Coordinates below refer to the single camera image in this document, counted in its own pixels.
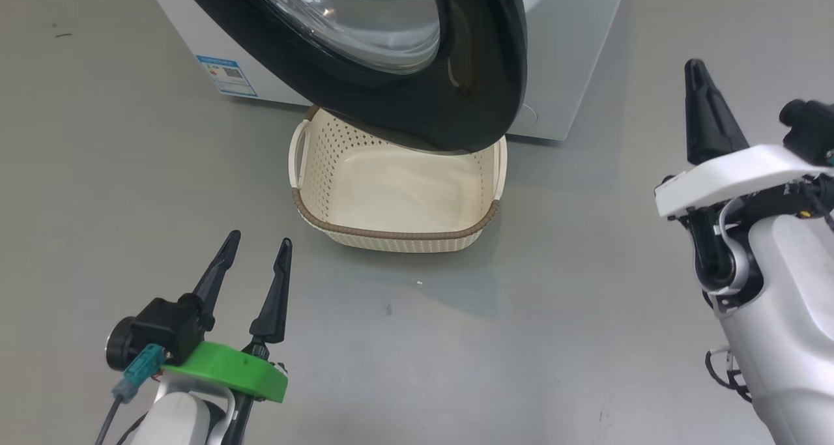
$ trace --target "laundry basket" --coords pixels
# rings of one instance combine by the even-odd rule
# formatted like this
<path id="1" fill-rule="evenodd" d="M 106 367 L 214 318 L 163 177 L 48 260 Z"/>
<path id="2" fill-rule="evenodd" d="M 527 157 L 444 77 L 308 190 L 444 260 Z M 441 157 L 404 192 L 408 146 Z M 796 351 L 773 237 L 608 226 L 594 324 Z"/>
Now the laundry basket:
<path id="1" fill-rule="evenodd" d="M 406 149 L 313 108 L 289 148 L 301 217 L 333 240 L 367 250 L 462 250 L 498 211 L 506 140 L 476 154 Z"/>

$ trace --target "door glass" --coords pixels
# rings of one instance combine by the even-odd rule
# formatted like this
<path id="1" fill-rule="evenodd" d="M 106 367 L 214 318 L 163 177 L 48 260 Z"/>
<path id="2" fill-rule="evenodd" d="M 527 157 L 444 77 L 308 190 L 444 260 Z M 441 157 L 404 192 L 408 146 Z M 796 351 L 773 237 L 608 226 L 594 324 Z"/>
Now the door glass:
<path id="1" fill-rule="evenodd" d="M 435 0 L 269 0 L 304 32 L 363 65 L 411 74 L 434 59 Z"/>

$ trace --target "open black door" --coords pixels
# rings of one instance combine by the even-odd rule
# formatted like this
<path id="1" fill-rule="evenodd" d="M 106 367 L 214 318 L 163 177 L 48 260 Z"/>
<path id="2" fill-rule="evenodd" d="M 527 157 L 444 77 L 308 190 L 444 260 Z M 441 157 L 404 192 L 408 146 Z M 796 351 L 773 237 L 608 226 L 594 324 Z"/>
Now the open black door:
<path id="1" fill-rule="evenodd" d="M 521 0 L 196 0 L 308 100 L 427 151 L 492 145 L 521 107 Z"/>

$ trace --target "floor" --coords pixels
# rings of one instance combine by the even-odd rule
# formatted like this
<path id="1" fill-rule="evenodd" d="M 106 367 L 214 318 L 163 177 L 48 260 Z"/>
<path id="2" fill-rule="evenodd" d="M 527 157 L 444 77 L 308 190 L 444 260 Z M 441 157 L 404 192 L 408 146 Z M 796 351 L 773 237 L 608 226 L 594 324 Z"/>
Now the floor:
<path id="1" fill-rule="evenodd" d="M 5 442 L 92 442 L 119 378 L 108 332 L 191 291 L 239 228 L 211 341 L 245 345 L 295 243 L 272 349 L 289 391 L 248 443 L 770 443 L 704 370 L 724 338 L 652 189 L 687 166 L 688 58 L 753 143 L 780 140 L 787 101 L 831 101 L 832 2 L 624 0 L 571 137 L 510 144 L 482 239 L 414 256 L 305 225 L 286 178 L 301 113 L 217 94 L 154 0 L 0 0 Z"/>

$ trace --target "green plastic part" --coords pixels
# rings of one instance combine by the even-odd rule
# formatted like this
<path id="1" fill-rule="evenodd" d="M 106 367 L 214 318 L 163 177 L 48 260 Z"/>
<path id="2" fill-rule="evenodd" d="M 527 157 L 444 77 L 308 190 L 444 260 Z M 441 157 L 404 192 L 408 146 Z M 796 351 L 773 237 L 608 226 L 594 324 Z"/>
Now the green plastic part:
<path id="1" fill-rule="evenodd" d="M 201 342 L 184 364 L 164 365 L 163 369 L 275 403 L 283 403 L 287 391 L 287 376 L 271 363 L 214 342 Z"/>

